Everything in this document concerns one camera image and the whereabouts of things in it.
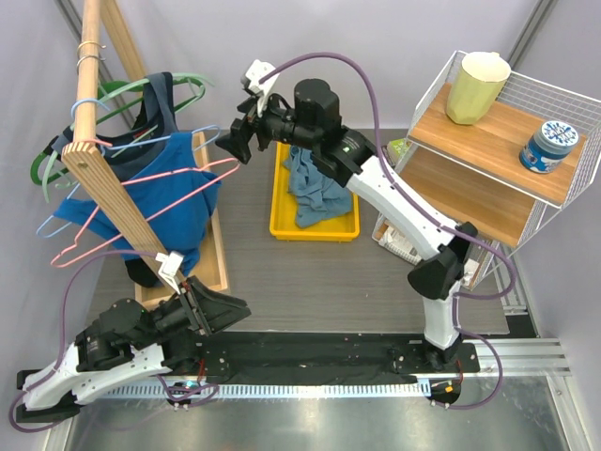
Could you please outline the light blue wire hanger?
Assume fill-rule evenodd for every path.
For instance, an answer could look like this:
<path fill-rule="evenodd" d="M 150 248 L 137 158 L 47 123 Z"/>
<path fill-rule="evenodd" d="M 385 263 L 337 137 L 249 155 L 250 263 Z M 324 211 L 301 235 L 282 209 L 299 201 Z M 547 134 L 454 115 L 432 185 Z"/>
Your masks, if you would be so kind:
<path fill-rule="evenodd" d="M 140 137 L 135 138 L 132 142 L 130 142 L 129 144 L 123 145 L 123 146 L 118 146 L 115 147 L 115 150 L 118 150 L 118 153 L 116 155 L 119 155 L 122 150 L 124 148 L 130 148 L 133 146 L 143 146 L 143 145 L 147 145 L 150 143 L 156 143 L 156 142 L 160 142 L 160 141 L 167 141 L 168 136 L 163 136 L 163 137 L 158 137 L 158 138 L 153 138 L 153 139 L 149 139 L 149 140 L 145 140 L 144 137 L 146 135 L 148 135 L 149 133 L 153 132 L 155 130 L 155 127 L 153 127 L 152 129 L 150 129 L 148 132 L 145 132 L 144 134 L 142 134 Z M 67 144 L 70 143 L 70 141 L 72 140 L 72 133 L 73 133 L 73 129 L 71 126 L 68 126 L 64 131 L 62 131 L 58 136 L 58 143 L 60 145 L 64 145 L 66 146 Z M 108 143 L 106 141 L 102 141 L 103 144 L 100 146 L 100 153 L 102 154 L 102 156 L 104 157 L 105 151 L 108 148 L 111 148 L 113 145 L 111 143 Z M 39 174 L 44 178 L 46 174 L 51 175 L 57 171 L 54 170 L 54 164 L 59 162 L 62 158 L 62 150 L 60 153 L 54 153 L 51 157 L 48 157 L 41 165 L 40 170 L 39 170 Z M 55 184 L 55 188 L 58 190 L 66 190 L 66 189 L 70 189 L 69 194 L 67 194 L 65 196 L 65 198 L 67 200 L 71 199 L 76 193 L 77 191 L 80 189 L 81 187 L 81 183 L 71 179 L 69 177 L 69 172 L 62 178 L 57 179 L 55 181 L 46 183 L 43 182 L 43 185 L 40 186 L 42 188 L 42 192 L 44 195 L 44 198 L 46 200 L 50 199 L 50 195 L 49 195 L 49 185 L 51 183 Z"/>

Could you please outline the light blue tank top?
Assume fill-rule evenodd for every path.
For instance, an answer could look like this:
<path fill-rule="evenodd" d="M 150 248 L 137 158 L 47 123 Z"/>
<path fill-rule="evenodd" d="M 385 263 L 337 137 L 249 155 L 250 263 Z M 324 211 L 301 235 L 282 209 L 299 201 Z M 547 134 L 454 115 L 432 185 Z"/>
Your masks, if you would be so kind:
<path fill-rule="evenodd" d="M 307 228 L 352 211 L 352 194 L 321 174 L 309 149 L 292 146 L 283 162 L 289 171 L 288 192 L 297 202 L 295 224 Z"/>

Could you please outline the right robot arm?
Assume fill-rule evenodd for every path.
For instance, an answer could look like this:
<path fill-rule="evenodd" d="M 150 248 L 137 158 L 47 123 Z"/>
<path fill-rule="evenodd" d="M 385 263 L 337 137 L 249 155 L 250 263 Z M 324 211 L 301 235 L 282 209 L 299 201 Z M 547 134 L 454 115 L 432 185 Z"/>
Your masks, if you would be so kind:
<path fill-rule="evenodd" d="M 383 213 L 421 259 L 408 281 L 424 301 L 425 362 L 437 371 L 448 369 L 456 362 L 461 343 L 453 297 L 460 289 L 476 228 L 439 213 L 378 158 L 373 143 L 343 125 L 339 98 L 327 82 L 298 82 L 292 104 L 249 77 L 243 77 L 242 85 L 249 95 L 238 107 L 243 116 L 217 139 L 217 146 L 241 163 L 250 161 L 253 137 L 260 149 L 273 141 L 308 149 L 321 174 Z"/>

